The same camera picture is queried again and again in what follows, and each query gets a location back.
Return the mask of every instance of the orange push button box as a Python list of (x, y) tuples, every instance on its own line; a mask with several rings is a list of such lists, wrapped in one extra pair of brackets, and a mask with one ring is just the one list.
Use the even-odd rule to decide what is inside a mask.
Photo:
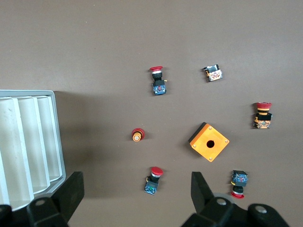
[(193, 136), (188, 140), (190, 146), (212, 162), (229, 144), (229, 140), (211, 125), (203, 122)]

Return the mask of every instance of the white plastic tray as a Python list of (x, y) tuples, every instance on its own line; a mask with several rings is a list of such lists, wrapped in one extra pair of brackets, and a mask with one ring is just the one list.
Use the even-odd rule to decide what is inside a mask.
[(54, 93), (0, 90), (0, 204), (17, 210), (65, 178)]

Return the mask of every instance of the silver screw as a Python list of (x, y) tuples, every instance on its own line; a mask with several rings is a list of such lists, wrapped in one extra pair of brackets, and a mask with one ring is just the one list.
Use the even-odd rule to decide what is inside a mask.
[(225, 206), (227, 204), (224, 199), (217, 199), (217, 203), (222, 205), (222, 206)]
[(267, 213), (267, 210), (264, 207), (262, 207), (262, 206), (256, 206), (255, 208), (256, 208), (256, 210), (258, 212), (260, 212), (262, 214), (266, 214)]
[(41, 206), (41, 205), (43, 205), (44, 203), (45, 203), (44, 200), (38, 200), (38, 201), (35, 203), (35, 205), (36, 205), (36, 206)]

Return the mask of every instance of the mounting hole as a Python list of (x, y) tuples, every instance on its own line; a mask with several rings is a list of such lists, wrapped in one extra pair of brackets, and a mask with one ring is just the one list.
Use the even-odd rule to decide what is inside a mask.
[(209, 140), (207, 143), (206, 143), (207, 147), (208, 148), (213, 148), (214, 147), (214, 141), (213, 140)]
[(44, 203), (45, 203), (44, 200), (39, 200), (39, 201), (37, 201), (37, 202), (35, 203), (35, 205), (36, 205), (36, 206), (41, 206), (41, 205), (43, 205)]

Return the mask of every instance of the corner screw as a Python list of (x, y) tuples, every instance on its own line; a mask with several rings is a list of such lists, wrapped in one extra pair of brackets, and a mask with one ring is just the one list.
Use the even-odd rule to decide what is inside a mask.
[(224, 199), (217, 199), (217, 203), (222, 205), (222, 206), (225, 206), (227, 204)]
[(45, 203), (44, 200), (38, 200), (38, 201), (35, 203), (35, 205), (36, 205), (36, 206), (41, 206), (41, 205), (43, 205), (44, 203)]
[(260, 212), (262, 214), (266, 214), (267, 213), (267, 210), (264, 207), (262, 207), (262, 206), (256, 206), (255, 208), (256, 208), (256, 210), (258, 212)]

